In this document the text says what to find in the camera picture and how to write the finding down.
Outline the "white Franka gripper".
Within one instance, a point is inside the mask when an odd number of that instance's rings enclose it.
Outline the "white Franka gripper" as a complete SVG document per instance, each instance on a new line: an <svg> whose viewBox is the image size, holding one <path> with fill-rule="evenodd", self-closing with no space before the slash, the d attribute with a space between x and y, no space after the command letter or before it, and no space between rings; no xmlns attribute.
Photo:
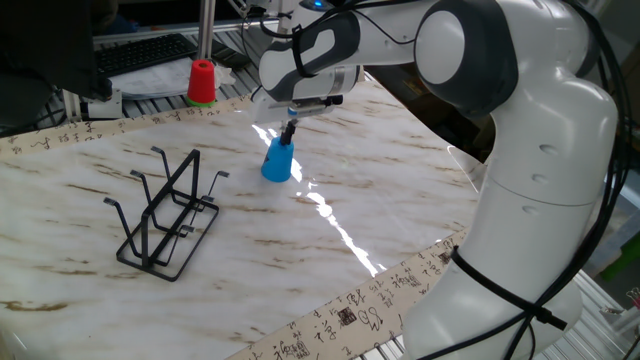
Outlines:
<svg viewBox="0 0 640 360"><path fill-rule="evenodd" d="M277 102L263 87L258 87L251 95L251 120L255 124L290 120L280 136L280 144L287 146L292 142L296 119L330 113L343 102L342 95Z"/></svg>

